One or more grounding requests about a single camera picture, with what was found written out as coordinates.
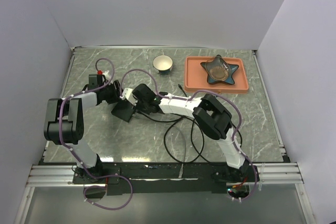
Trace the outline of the black network switch box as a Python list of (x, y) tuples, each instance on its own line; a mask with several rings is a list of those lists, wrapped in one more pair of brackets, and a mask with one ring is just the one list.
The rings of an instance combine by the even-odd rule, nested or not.
[(113, 116), (125, 122), (129, 122), (134, 113), (135, 108), (128, 100), (119, 101), (111, 111)]

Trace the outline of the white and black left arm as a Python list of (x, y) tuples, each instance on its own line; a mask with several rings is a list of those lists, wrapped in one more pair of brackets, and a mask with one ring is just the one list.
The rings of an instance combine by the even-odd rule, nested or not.
[(104, 170), (99, 155), (83, 139), (83, 113), (102, 102), (117, 103), (122, 92), (120, 87), (118, 80), (108, 79), (106, 74), (91, 74), (80, 92), (47, 102), (45, 139), (64, 147), (76, 160), (76, 174), (92, 183), (98, 183), (104, 178)]

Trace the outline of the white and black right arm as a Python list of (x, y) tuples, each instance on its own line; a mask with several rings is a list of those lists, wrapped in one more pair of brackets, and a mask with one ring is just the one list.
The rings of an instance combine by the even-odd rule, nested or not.
[(196, 121), (203, 134), (215, 140), (226, 158), (226, 167), (230, 177), (235, 181), (249, 178), (253, 174), (258, 177), (257, 169), (242, 151), (236, 134), (242, 124), (242, 116), (238, 108), (227, 101), (236, 110), (239, 122), (233, 125), (232, 114), (222, 105), (214, 92), (204, 91), (205, 95), (197, 98), (176, 96), (171, 93), (154, 93), (147, 85), (140, 84), (131, 91), (128, 101), (134, 100), (135, 106), (146, 114), (177, 114)]

